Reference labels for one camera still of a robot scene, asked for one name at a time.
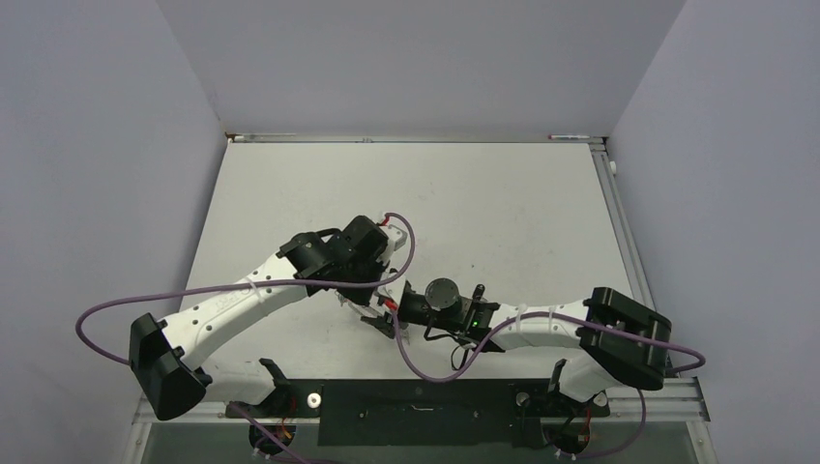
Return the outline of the black-headed key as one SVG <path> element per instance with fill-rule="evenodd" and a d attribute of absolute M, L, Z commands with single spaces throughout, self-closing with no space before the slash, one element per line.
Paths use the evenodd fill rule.
<path fill-rule="evenodd" d="M 478 284 L 474 289 L 472 299 L 475 302 L 483 302 L 484 301 L 484 298 L 483 298 L 484 292 L 485 292 L 485 286 L 483 284 Z"/>

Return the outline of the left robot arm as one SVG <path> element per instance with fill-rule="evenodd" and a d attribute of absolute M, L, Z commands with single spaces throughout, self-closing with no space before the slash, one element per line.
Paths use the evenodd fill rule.
<path fill-rule="evenodd" d="M 237 290 L 219 290 L 162 319 L 138 317 L 128 362 L 155 416 L 177 419 L 202 401 L 237 401 L 265 416 L 282 412 L 288 389 L 272 361 L 225 361 L 215 353 L 273 312 L 327 287 L 356 305 L 369 304 L 407 239 L 393 224 L 357 216 L 342 229 L 293 236 L 239 280 Z"/>

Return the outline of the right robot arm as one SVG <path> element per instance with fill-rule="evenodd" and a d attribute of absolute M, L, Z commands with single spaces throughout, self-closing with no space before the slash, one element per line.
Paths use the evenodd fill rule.
<path fill-rule="evenodd" d="M 644 304 L 609 287 L 590 297 L 548 306 L 492 302 L 479 284 L 460 294 L 447 278 L 431 281 L 424 292 L 406 283 L 401 292 L 380 290 L 362 322 L 387 337 L 409 325 L 424 338 L 449 338 L 469 355 L 507 353 L 521 348 L 559 348 L 576 356 L 556 362 L 546 388 L 548 405 L 560 414 L 616 386 L 645 391 L 662 388 L 672 324 Z"/>

